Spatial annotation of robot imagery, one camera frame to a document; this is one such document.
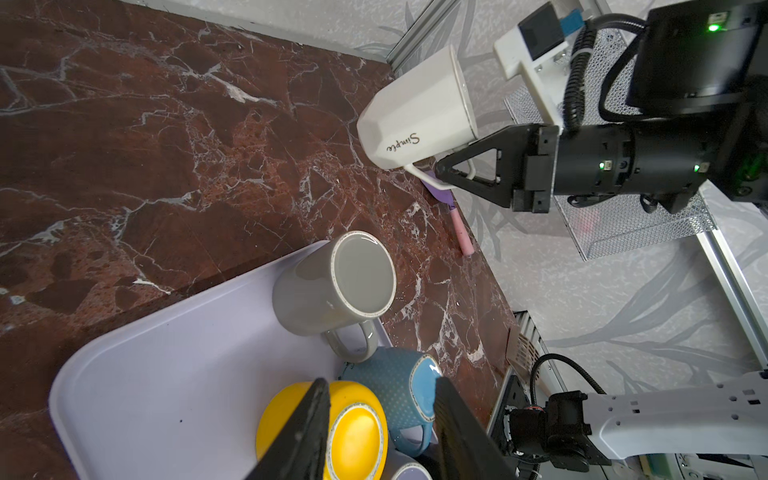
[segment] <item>mug rim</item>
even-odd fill
[[[373,469],[370,471],[368,476],[366,476],[366,480],[373,480],[376,477],[376,473],[379,470],[379,466],[382,464],[382,461],[385,460],[384,458],[384,426],[382,425],[382,421],[379,418],[379,415],[376,413],[376,411],[370,406],[363,402],[355,402],[351,405],[348,405],[344,408],[344,410],[341,411],[339,416],[336,417],[336,419],[333,422],[333,425],[329,428],[328,431],[328,445],[326,447],[326,467],[328,468],[328,473],[330,474],[331,478],[334,478],[336,480],[339,479],[339,476],[336,474],[336,470],[333,468],[333,436],[336,434],[336,428],[341,423],[342,418],[350,413],[351,411],[355,409],[363,409],[366,412],[368,412],[376,421],[376,426],[379,428],[379,452],[376,456],[376,464],[373,466]]]
[[[339,288],[339,282],[336,280],[336,252],[339,251],[339,247],[341,246],[342,242],[346,240],[349,237],[367,237],[369,240],[373,240],[377,245],[379,245],[382,250],[384,250],[384,254],[386,255],[387,260],[389,260],[389,268],[392,269],[392,292],[389,294],[389,300],[387,301],[386,305],[373,313],[363,312],[362,310],[359,310],[357,307],[352,305],[347,298],[344,297],[344,294],[342,293],[341,289]],[[387,250],[384,247],[384,243],[382,243],[381,240],[374,237],[368,232],[364,232],[362,230],[352,230],[350,232],[346,232],[341,237],[338,237],[336,239],[336,243],[333,245],[333,250],[331,251],[331,279],[333,284],[333,289],[336,291],[336,295],[339,297],[339,299],[344,303],[344,306],[352,311],[357,316],[360,316],[362,318],[366,319],[373,319],[376,317],[379,317],[384,314],[389,308],[392,306],[392,303],[395,301],[395,293],[397,292],[397,273],[395,271],[395,264],[392,262],[392,256],[389,255],[389,250]]]
[[[419,470],[421,473],[424,474],[424,478],[432,478],[432,476],[429,474],[429,471],[424,468],[424,465],[418,463],[416,460],[412,460],[408,463],[405,463],[400,466],[400,468],[397,469],[395,474],[392,476],[393,480],[399,480],[400,476],[408,469],[415,468],[416,470]]]
[[[462,105],[464,106],[464,113],[467,115],[469,129],[472,130],[472,135],[474,135],[475,140],[477,140],[480,138],[480,135],[478,134],[477,119],[475,118],[475,110],[472,108],[472,102],[469,100],[469,90],[467,89],[467,82],[464,79],[462,67],[458,63],[453,45],[448,45],[446,48],[450,49],[449,55],[451,57],[451,65],[453,66],[453,76],[456,80],[456,85],[458,86],[458,94],[462,98]]]
[[[424,355],[422,355],[422,357],[419,359],[419,361],[416,362],[416,364],[411,369],[411,373],[410,373],[410,375],[408,377],[408,391],[411,394],[411,400],[413,400],[413,405],[416,407],[416,411],[419,412],[419,415],[422,417],[422,419],[425,422],[432,423],[432,422],[435,421],[435,412],[434,412],[434,410],[432,411],[432,416],[431,417],[425,415],[424,411],[422,410],[422,407],[419,405],[419,402],[416,401],[416,395],[413,392],[413,376],[416,374],[416,370],[418,370],[419,367],[422,365],[422,363],[424,363],[426,360],[431,361],[435,365],[435,367],[438,369],[438,372],[440,373],[440,375],[442,376],[442,371],[440,371],[440,365],[438,365],[437,361],[435,360],[435,357],[429,355],[428,353],[425,353]]]

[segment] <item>blue mug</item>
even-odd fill
[[[437,362],[427,353],[400,348],[381,348],[361,363],[347,363],[341,380],[362,383],[371,389],[384,408],[389,437],[395,447],[417,457],[429,446],[435,421],[435,382],[442,376]],[[422,443],[403,438],[400,430],[422,427]]]

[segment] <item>pink handle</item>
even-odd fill
[[[475,247],[472,245],[472,239],[469,238],[467,227],[464,226],[464,220],[462,220],[462,215],[458,212],[457,208],[451,210],[451,218],[453,219],[453,229],[456,230],[458,244],[462,248],[462,253],[465,257],[469,257],[475,252]]]

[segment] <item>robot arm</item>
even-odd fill
[[[551,89],[531,69],[535,45],[520,32],[540,19],[526,18],[500,38],[494,49],[505,75],[523,76],[545,124],[482,138],[439,161],[437,178],[534,213],[549,211],[552,194],[570,196],[574,207],[640,194],[674,214],[706,179],[731,200],[768,203],[768,2],[694,0],[655,8],[647,22],[626,17],[605,15],[584,27],[582,33],[593,33],[580,35],[571,54],[564,121],[552,111]],[[637,33],[602,84],[601,116],[623,123],[582,127],[585,62],[599,28]],[[635,54],[627,103],[642,114],[615,114],[604,101]],[[498,152],[496,178],[469,178],[455,169],[491,149]]]
[[[511,443],[578,472],[634,455],[768,455],[768,371],[688,389],[612,396],[566,392],[509,413]]]

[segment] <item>metal frame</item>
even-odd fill
[[[720,230],[696,235],[761,368],[768,367],[768,325],[736,257]]]
[[[538,329],[536,328],[536,325],[533,323],[533,320],[531,319],[531,314],[528,312],[522,312],[522,313],[516,313],[515,319],[518,322],[518,325],[520,326],[520,334],[523,335],[525,338],[527,338],[533,347],[538,351],[539,356],[545,355],[549,353],[549,350],[547,350],[547,346],[544,344],[544,340],[541,339],[541,335],[538,332]],[[551,393],[563,393],[567,392],[568,389],[565,387],[565,382],[563,381],[563,377],[560,376],[560,372],[558,371],[558,366],[553,360],[549,360],[547,362],[547,369],[540,368],[538,371],[539,379],[544,384],[547,390]],[[504,382],[502,383],[502,389],[499,391],[498,397],[496,398],[496,403],[494,404],[493,411],[491,413],[491,418],[488,421],[488,424],[486,426],[486,432],[490,433],[491,428],[493,426],[493,420],[496,418],[498,414],[498,410],[502,403],[502,396],[504,395],[504,391],[507,388],[507,383],[509,382],[509,377],[512,375],[519,375],[518,372],[515,371],[515,369],[512,366],[507,367],[507,371],[504,375]]]
[[[427,5],[424,12],[419,15],[419,18],[416,19],[411,28],[408,29],[406,34],[400,38],[397,45],[387,55],[386,62],[392,66],[393,71],[400,68],[400,65],[421,45],[424,38],[429,35],[429,32],[440,23],[458,1],[432,0]]]

